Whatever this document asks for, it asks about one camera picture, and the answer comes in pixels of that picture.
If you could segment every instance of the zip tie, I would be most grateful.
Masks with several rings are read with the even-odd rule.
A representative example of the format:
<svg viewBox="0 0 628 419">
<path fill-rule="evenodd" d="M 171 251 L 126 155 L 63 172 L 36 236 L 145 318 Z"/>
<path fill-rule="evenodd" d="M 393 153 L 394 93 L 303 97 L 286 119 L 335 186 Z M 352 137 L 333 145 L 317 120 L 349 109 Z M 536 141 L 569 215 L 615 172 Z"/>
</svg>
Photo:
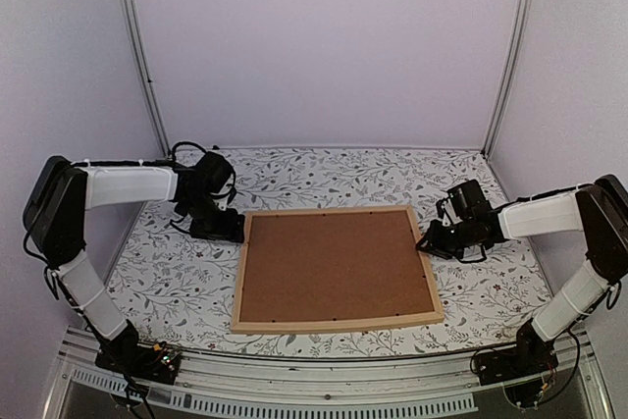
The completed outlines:
<svg viewBox="0 0 628 419">
<path fill-rule="evenodd" d="M 576 313 L 580 314 L 581 316 L 591 315 L 591 313 L 584 313 L 580 311 L 580 309 L 578 309 L 578 307 L 575 304 L 573 304 L 571 299 L 569 299 L 569 296 L 567 296 L 567 293 L 563 292 L 562 295 L 565 297 L 565 300 L 567 301 L 567 303 L 569 303 L 569 306 L 571 306 Z"/>
</svg>

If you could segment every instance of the brown cork surface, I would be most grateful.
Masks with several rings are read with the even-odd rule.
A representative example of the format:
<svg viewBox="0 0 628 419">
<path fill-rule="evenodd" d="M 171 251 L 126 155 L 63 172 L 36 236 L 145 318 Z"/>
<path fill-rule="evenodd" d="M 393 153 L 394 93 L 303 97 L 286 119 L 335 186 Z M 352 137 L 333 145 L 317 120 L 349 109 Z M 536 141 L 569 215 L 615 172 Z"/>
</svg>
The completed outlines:
<svg viewBox="0 0 628 419">
<path fill-rule="evenodd" d="M 237 321 L 341 322 L 438 311 L 408 212 L 394 208 L 255 213 Z"/>
</svg>

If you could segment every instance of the metal bar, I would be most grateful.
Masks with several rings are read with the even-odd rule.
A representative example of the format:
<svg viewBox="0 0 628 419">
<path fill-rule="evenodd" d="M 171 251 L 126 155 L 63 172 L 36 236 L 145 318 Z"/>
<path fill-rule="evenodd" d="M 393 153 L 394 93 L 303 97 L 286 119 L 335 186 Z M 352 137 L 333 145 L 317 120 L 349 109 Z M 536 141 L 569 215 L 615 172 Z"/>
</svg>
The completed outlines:
<svg viewBox="0 0 628 419">
<path fill-rule="evenodd" d="M 146 103 L 146 109 L 148 111 L 148 117 L 150 124 L 155 133 L 155 138 L 159 144 L 162 155 L 167 155 L 170 151 L 170 143 L 166 134 L 166 127 L 157 105 L 157 97 L 153 88 L 153 81 L 148 70 L 148 63 L 146 62 L 146 56 L 144 54 L 144 47 L 141 41 L 141 34 L 139 32 L 139 22 L 137 20 L 137 11 L 135 10 L 134 0 L 120 0 L 122 3 L 122 11 L 127 24 L 127 31 L 129 32 L 129 38 L 131 40 L 131 51 L 133 58 L 135 59 L 135 67 L 139 75 L 139 81 L 141 83 L 142 92 L 144 95 L 144 101 Z"/>
<path fill-rule="evenodd" d="M 523 42 L 523 34 L 528 21 L 528 12 L 530 10 L 531 3 L 532 0 L 517 1 L 517 15 L 515 17 L 512 36 L 510 37 L 510 46 L 508 48 L 505 68 L 503 70 L 503 75 L 501 76 L 501 83 L 499 84 L 497 102 L 493 110 L 493 114 L 491 115 L 491 122 L 489 124 L 489 129 L 484 139 L 484 146 L 482 148 L 482 152 L 489 160 L 495 150 L 499 129 L 501 127 L 501 122 L 503 121 L 508 97 L 510 96 L 510 90 L 512 88 L 514 74 L 516 72 L 517 61 L 519 59 L 519 52 Z"/>
</svg>

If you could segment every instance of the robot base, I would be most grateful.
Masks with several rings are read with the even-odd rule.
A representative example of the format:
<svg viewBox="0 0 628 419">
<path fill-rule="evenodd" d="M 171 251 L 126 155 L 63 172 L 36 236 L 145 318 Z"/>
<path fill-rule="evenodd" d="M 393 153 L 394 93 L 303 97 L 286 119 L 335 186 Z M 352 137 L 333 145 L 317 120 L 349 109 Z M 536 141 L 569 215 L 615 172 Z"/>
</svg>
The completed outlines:
<svg viewBox="0 0 628 419">
<path fill-rule="evenodd" d="M 142 350 L 145 349 L 147 352 L 152 350 L 149 347 L 139 348 Z M 102 351 L 98 352 L 98 355 L 96 356 L 96 366 L 111 372 L 123 373 L 120 368 L 118 368 L 116 362 L 114 362 L 109 355 L 103 353 Z M 148 365 L 145 369 L 126 373 L 129 373 L 132 377 L 139 378 L 141 380 L 148 380 L 165 385 L 173 385 L 177 375 L 179 374 L 180 366 L 181 356 L 177 355 L 168 365 L 158 362 L 152 367 Z"/>
<path fill-rule="evenodd" d="M 473 368 L 480 379 L 480 385 L 493 385 L 541 374 L 549 370 L 550 367 L 555 369 L 558 366 L 555 353 L 548 353 L 545 358 L 529 361 L 524 368 L 517 366 L 516 359 L 516 347 L 476 355 Z"/>
</svg>

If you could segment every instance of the wooden frame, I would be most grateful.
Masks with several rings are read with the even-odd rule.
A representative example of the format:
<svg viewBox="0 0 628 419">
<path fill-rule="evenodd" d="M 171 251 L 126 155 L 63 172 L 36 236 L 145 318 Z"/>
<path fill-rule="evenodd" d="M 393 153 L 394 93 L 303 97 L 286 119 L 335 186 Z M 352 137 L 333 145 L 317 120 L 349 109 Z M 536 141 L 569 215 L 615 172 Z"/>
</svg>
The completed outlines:
<svg viewBox="0 0 628 419">
<path fill-rule="evenodd" d="M 379 318 L 362 318 L 354 320 L 339 321 L 304 321 L 304 322 L 242 322 L 240 321 L 240 310 L 242 303 L 242 289 L 244 285 L 244 273 L 246 271 L 246 257 L 248 253 L 248 242 L 251 231 L 252 219 L 256 216 L 288 216 L 288 215 L 318 215 L 318 214 L 338 214 L 338 213 L 363 213 L 363 212 L 407 212 L 410 228 L 415 242 L 421 239 L 419 225 L 416 220 L 414 209 L 410 205 L 377 206 L 377 207 L 352 207 L 352 208 L 327 208 L 327 209 L 302 209 L 302 210 L 281 210 L 281 211 L 252 211 L 246 213 L 244 223 L 244 244 L 241 249 L 239 265 L 237 268 L 237 279 L 235 282 L 235 299 L 232 319 L 232 332 L 236 334 L 311 334 L 311 333 L 344 333 L 363 332 L 372 330 L 403 328 L 425 324 L 440 323 L 445 319 L 436 279 L 432 272 L 430 260 L 423 253 L 418 253 L 426 282 L 430 291 L 434 311 L 405 314 L 400 316 L 388 316 Z"/>
</svg>

